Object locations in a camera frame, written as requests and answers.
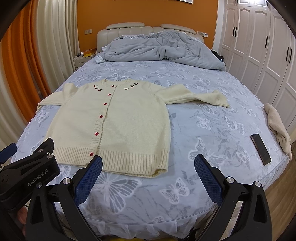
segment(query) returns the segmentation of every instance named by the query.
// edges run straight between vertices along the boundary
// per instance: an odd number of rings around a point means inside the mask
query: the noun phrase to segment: headboard
[[[162,24],[160,27],[145,26],[144,23],[116,23],[109,25],[106,29],[98,32],[96,38],[96,49],[97,52],[102,52],[102,47],[109,44],[113,39],[121,35],[136,35],[158,33],[161,31],[173,30],[177,32],[185,32],[194,38],[198,38],[204,42],[204,38],[196,34],[195,30],[172,24]]]

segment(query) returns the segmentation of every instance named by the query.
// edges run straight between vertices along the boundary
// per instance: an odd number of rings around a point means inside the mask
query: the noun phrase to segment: textured blue pad
[[[78,185],[76,186],[74,197],[74,202],[76,206],[79,206],[79,204],[84,203],[86,201],[102,169],[102,158],[97,157],[96,160],[89,167],[85,175],[82,177]]]
[[[222,197],[222,187],[217,182],[210,168],[204,163],[204,161],[196,156],[194,159],[194,168],[202,181],[205,189],[207,190],[208,195],[210,196],[212,202],[217,203],[218,206],[221,206],[223,202]]]
[[[4,148],[0,151],[0,164],[5,163],[15,153],[17,153],[17,145],[15,143],[12,143],[8,147]]]

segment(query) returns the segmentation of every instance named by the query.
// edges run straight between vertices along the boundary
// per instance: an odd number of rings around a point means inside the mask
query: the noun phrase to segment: white nightstand
[[[75,70],[77,71],[82,65],[84,65],[87,61],[90,61],[95,56],[96,56],[96,54],[93,54],[92,56],[88,56],[88,57],[82,57],[82,56],[75,57],[73,59],[74,65],[75,65]]]

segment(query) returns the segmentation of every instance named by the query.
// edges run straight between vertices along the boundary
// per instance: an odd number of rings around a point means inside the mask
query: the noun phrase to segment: metal bolt
[[[41,187],[42,187],[42,183],[37,183],[37,184],[36,184],[36,187],[37,187],[37,188],[41,188]]]
[[[71,182],[71,178],[68,178],[66,177],[64,180],[63,180],[63,183],[64,184],[69,184]]]
[[[256,185],[257,187],[261,187],[261,182],[256,181],[256,182],[255,182],[255,185]]]
[[[234,179],[233,179],[232,177],[228,177],[228,178],[226,178],[226,181],[227,181],[228,183],[234,183]]]

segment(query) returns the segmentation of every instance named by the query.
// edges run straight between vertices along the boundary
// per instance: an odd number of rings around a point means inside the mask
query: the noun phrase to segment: cardigan
[[[229,107],[226,97],[195,94],[184,85],[168,88],[127,79],[76,87],[64,85],[37,107],[60,105],[45,140],[54,141],[58,163],[85,167],[94,155],[103,159],[103,171],[155,177],[168,170],[170,119],[166,104],[200,100]]]

